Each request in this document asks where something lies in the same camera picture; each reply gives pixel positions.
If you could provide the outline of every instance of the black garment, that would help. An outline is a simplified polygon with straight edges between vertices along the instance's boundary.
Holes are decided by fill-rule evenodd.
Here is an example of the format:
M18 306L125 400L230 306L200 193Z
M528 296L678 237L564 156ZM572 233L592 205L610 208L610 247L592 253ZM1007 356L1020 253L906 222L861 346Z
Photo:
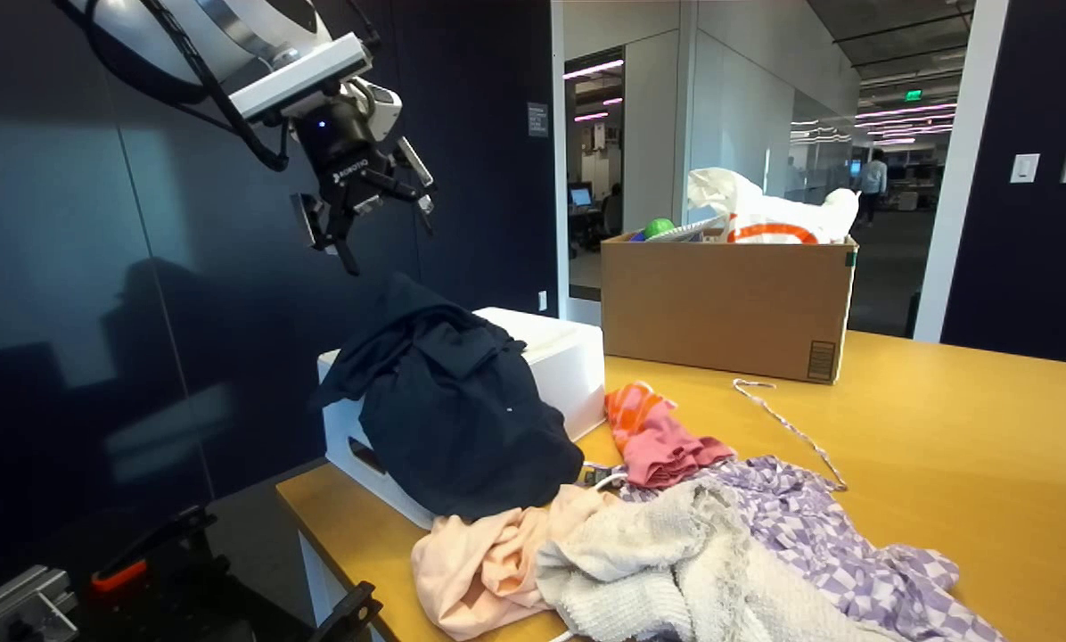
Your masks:
M583 467L526 346L409 277L389 285L326 396L364 396L376 455L431 515L544 505Z

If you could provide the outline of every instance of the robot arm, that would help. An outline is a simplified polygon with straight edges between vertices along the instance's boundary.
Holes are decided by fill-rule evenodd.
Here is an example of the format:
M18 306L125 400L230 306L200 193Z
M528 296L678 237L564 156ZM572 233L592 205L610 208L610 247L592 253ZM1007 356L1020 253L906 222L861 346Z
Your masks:
M318 176L295 196L310 247L356 274L350 225L386 200L431 214L431 172L395 132L401 98L359 80L364 42L330 37L310 0L62 0L99 61L137 90L173 104L216 100L226 125L263 162L286 167L295 140Z

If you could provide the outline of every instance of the doorway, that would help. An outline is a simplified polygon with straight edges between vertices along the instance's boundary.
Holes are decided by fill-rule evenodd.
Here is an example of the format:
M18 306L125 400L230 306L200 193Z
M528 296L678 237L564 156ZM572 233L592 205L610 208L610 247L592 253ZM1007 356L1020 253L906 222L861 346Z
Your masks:
M601 300L601 244L626 233L626 51L564 65L572 296Z

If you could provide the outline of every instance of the beige fabric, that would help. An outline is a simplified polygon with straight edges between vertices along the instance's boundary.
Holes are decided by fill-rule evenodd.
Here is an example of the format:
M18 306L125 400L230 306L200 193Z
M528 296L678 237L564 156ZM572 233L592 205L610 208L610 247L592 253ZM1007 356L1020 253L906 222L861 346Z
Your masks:
M547 610L537 586L537 558L547 539L567 539L613 496L564 484L548 505L506 510L465 523L440 520L414 547L421 610L449 639L478 639Z

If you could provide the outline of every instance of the white box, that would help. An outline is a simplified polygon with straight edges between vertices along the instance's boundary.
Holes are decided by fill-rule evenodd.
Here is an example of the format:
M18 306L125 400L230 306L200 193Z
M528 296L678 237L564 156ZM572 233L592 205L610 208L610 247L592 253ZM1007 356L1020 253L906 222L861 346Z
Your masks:
M526 361L532 365L538 400L564 415L572 440L583 440L584 433L604 426L605 361L604 333L595 326L537 318L503 306L482 306L476 313L528 341ZM337 348L318 356L318 379L330 376L337 356ZM405 492L395 478L352 455L350 440L371 446L359 428L359 405L359 400L340 400L320 411L326 461L428 533L431 510L425 510L409 492Z

